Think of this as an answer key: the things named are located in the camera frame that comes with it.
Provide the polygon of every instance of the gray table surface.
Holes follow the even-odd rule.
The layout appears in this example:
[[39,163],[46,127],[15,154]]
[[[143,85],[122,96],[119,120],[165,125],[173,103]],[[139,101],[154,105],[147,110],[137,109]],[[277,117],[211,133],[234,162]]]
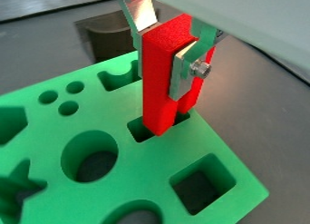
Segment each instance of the gray table surface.
[[0,0],[0,22],[98,0]]
[[[0,25],[0,93],[91,64],[74,22],[117,1]],[[197,109],[270,190],[239,223],[310,222],[310,89],[234,37],[218,45]]]

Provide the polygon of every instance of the square hole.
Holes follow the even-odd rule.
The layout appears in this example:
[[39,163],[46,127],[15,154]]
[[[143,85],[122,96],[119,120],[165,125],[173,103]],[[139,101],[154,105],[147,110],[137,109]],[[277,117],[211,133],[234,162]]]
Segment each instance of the square hole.
[[171,186],[187,212],[197,215],[235,186],[237,182],[215,155],[209,154],[171,178]]
[[190,114],[187,113],[177,113],[175,119],[174,119],[174,126],[178,125],[181,122],[183,122],[185,120],[187,120],[190,118]]
[[142,117],[134,119],[127,124],[129,130],[135,138],[137,142],[146,141],[154,136],[154,133],[145,126]]
[[[190,114],[178,113],[174,120],[174,126],[190,118]],[[129,130],[137,142],[146,141],[154,135],[151,130],[143,124],[143,117],[139,117],[127,123]]]

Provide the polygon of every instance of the dark object in background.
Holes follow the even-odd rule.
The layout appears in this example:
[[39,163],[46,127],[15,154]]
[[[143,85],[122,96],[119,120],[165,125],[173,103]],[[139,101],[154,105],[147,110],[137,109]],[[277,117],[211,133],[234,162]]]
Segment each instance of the dark object in background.
[[75,24],[87,54],[96,63],[137,50],[123,11],[87,18]]

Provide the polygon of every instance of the green foam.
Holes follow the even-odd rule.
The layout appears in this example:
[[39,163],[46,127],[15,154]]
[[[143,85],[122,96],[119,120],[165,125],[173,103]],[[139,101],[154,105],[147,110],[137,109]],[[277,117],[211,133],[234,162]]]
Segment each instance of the green foam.
[[[162,137],[141,126],[137,53],[2,96],[3,223],[107,224],[138,209],[166,224],[237,223],[268,190],[195,110],[189,115]],[[98,151],[118,156],[114,167],[99,180],[79,182],[79,166]],[[199,198],[209,199],[198,210],[175,192],[194,177],[207,180],[197,185],[203,190],[206,183]],[[39,189],[19,217],[16,192]]]

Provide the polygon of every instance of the screw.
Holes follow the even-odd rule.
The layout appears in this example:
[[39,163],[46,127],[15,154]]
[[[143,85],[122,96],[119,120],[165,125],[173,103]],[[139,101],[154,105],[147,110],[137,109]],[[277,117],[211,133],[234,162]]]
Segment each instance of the screw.
[[190,73],[193,76],[205,79],[209,76],[211,71],[211,65],[198,59],[194,63],[190,64]]

